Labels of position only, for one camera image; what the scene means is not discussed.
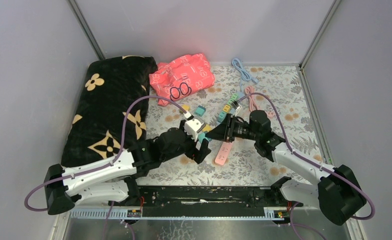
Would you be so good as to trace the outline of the green plug cube bottom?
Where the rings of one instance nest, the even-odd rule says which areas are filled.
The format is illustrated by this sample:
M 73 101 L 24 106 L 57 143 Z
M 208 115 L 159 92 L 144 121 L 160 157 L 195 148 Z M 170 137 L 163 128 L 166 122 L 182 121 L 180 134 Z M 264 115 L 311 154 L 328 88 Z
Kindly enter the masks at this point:
M 236 101 L 238 99 L 239 95 L 237 93 L 233 94 L 230 98 L 231 101 Z

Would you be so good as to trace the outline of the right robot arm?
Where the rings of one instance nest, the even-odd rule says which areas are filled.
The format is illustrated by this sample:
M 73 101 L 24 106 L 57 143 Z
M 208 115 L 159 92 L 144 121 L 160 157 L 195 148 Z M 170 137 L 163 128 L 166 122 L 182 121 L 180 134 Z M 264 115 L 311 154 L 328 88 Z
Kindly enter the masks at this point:
M 236 138 L 252 140 L 260 156 L 289 168 L 308 181 L 301 183 L 284 177 L 275 182 L 270 198 L 277 206 L 288 201 L 300 202 L 319 209 L 329 221 L 341 226 L 367 203 L 349 167 L 334 167 L 291 150 L 288 142 L 272 131 L 271 122 L 262 110 L 251 112 L 249 121 L 228 113 L 206 136 L 228 143 Z

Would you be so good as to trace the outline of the pink power strip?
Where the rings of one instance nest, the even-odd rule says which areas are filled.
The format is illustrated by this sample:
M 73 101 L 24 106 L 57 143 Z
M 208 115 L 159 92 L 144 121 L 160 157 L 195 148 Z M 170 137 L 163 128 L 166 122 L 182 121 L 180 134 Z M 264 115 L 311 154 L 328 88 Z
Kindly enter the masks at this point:
M 249 95 L 251 93 L 255 92 L 255 88 L 253 86 L 248 86 L 244 89 L 243 96 Z M 254 110 L 258 110 L 259 106 L 257 105 L 257 103 L 254 100 L 253 96 L 249 96 L 246 98 L 246 100 L 248 101 L 248 109 L 250 112 L 254 111 Z M 233 143 L 232 142 L 223 142 L 220 150 L 214 160 L 214 163 L 219 165 L 219 166 L 223 166 L 227 160 L 228 160 L 228 156 L 232 150 L 233 147 Z

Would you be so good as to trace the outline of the teal plug cube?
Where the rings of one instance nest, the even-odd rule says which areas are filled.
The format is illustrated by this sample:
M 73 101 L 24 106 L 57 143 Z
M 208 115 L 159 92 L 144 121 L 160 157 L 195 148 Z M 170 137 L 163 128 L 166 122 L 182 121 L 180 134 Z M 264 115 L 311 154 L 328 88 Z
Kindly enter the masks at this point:
M 206 137 L 206 132 L 202 132 L 202 133 L 198 134 L 198 142 L 202 143 L 203 140 L 207 140 L 208 142 L 211 141 L 210 138 Z
M 204 115 L 204 113 L 206 112 L 206 109 L 202 106 L 197 106 L 196 110 L 194 111 L 194 113 L 199 116 L 202 117 Z
M 226 115 L 227 113 L 225 111 L 221 111 L 217 117 L 217 121 L 221 123 L 225 119 Z

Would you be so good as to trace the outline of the blue power strip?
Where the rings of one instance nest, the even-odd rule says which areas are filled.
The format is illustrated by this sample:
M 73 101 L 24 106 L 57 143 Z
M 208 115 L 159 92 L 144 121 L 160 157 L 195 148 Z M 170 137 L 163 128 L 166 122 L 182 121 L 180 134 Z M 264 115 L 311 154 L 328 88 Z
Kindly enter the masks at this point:
M 240 98 L 242 98 L 243 95 L 244 95 L 244 93 L 243 93 L 243 91 L 244 91 L 243 83 L 252 82 L 253 84 L 257 85 L 257 84 L 259 83 L 259 80 L 258 80 L 256 77 L 252 76 L 252 75 L 248 72 L 248 70 L 246 70 L 246 69 L 243 67 L 242 62 L 241 62 L 238 58 L 232 59 L 231 64 L 232 64 L 232 66 L 233 66 L 233 67 L 239 72 L 239 74 L 240 74 L 239 91 L 236 92 L 236 93 L 239 95 L 238 99 L 240 99 Z M 229 99 L 229 101 L 228 101 L 226 104 L 228 104 L 228 105 L 231 106 L 231 102 L 232 102 L 232 101 Z

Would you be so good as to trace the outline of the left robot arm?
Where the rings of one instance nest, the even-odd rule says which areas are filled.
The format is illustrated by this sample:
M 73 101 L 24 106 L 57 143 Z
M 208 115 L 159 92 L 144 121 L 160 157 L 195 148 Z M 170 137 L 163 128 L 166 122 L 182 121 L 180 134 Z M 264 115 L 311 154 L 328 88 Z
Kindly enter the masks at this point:
M 182 120 L 160 136 L 137 142 L 111 156 L 76 167 L 54 164 L 47 170 L 44 187 L 47 213 L 58 215 L 79 204 L 97 202 L 137 203 L 140 193 L 136 179 L 180 155 L 200 164 L 211 152 L 208 140 L 197 147 L 198 137 L 206 124 L 198 119 Z

